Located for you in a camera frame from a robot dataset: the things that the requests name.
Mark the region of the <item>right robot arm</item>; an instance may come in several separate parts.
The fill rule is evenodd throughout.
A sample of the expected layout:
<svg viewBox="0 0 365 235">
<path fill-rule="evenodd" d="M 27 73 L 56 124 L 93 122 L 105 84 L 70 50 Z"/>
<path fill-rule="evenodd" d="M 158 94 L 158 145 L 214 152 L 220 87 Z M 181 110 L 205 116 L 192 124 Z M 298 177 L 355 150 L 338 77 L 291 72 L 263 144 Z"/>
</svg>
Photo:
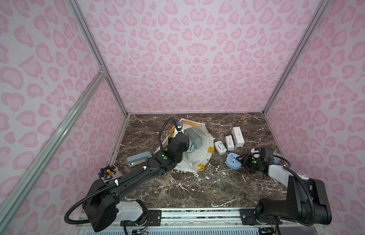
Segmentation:
<svg viewBox="0 0 365 235">
<path fill-rule="evenodd" d="M 278 219 L 308 227 L 332 222 L 323 181 L 299 175 L 291 168 L 289 160 L 274 154 L 273 149 L 254 148 L 242 157 L 241 164 L 249 173 L 260 172 L 287 189 L 285 200 L 260 199 L 253 215 L 246 217 L 251 225 L 276 224 Z"/>
</svg>

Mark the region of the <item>white rectangular digital clock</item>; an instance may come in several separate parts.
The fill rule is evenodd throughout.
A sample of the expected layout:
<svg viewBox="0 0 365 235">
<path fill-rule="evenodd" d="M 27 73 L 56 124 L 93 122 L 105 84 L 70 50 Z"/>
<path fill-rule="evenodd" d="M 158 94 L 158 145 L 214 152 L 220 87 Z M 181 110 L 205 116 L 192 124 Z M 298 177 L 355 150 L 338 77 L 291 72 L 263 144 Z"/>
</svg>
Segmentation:
<svg viewBox="0 0 365 235">
<path fill-rule="evenodd" d="M 240 127 L 232 128 L 232 137 L 236 148 L 242 148 L 244 146 L 244 138 Z"/>
</svg>

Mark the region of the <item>white canvas bag yellow handles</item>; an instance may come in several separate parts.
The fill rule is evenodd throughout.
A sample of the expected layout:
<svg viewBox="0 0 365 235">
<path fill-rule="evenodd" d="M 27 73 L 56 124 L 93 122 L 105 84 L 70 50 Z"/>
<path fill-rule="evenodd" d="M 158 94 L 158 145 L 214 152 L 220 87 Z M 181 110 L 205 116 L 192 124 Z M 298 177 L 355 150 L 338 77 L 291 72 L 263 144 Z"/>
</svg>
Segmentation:
<svg viewBox="0 0 365 235">
<path fill-rule="evenodd" d="M 180 122 L 183 122 L 183 132 L 177 132 L 177 121 L 173 117 L 166 120 L 158 135 L 159 149 L 155 152 L 153 158 L 166 171 L 172 169 L 192 173 L 203 171 L 214 153 L 214 137 L 202 123 L 187 119 L 181 119 Z M 167 155 L 168 145 L 178 133 L 185 134 L 184 131 L 191 127 L 195 127 L 198 135 L 201 137 L 202 147 L 195 149 L 192 153 L 184 152 L 182 154 L 182 161 L 177 163 Z"/>
</svg>

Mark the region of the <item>small white digital clock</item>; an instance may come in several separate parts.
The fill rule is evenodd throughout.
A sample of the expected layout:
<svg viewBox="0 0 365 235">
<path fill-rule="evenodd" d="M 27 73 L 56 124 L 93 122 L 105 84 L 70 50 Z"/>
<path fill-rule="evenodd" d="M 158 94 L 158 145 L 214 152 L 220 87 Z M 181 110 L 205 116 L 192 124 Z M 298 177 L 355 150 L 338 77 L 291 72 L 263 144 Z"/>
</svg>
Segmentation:
<svg viewBox="0 0 365 235">
<path fill-rule="evenodd" d="M 219 155 L 223 155 L 227 152 L 227 148 L 225 147 L 222 141 L 216 141 L 214 143 L 214 148 Z"/>
</svg>

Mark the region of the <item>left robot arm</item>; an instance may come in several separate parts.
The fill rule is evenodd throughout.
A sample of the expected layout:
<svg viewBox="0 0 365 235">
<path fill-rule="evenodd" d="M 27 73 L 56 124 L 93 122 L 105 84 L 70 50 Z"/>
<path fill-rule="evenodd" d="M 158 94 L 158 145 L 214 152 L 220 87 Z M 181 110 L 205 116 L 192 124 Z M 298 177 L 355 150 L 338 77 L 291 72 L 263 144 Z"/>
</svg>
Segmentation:
<svg viewBox="0 0 365 235">
<path fill-rule="evenodd" d="M 93 195 L 82 204 L 83 210 L 95 232 L 101 232 L 114 221 L 119 210 L 116 209 L 125 197 L 145 183 L 166 175 L 183 159 L 189 148 L 189 136 L 179 133 L 163 150 L 148 158 L 143 166 L 126 173 L 116 180 L 96 180 L 88 191 Z"/>
</svg>

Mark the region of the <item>grey blue square clock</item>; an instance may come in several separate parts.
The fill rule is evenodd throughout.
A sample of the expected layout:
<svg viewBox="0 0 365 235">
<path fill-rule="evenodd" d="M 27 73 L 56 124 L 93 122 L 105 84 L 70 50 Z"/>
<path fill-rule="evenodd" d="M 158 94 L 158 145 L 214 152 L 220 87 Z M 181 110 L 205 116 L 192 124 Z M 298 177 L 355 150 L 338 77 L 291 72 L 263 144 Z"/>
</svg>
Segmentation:
<svg viewBox="0 0 365 235">
<path fill-rule="evenodd" d="M 194 146 L 195 149 L 199 149 L 202 147 L 202 139 L 198 135 L 195 127 L 186 129 L 184 133 L 189 136 L 190 144 Z"/>
</svg>

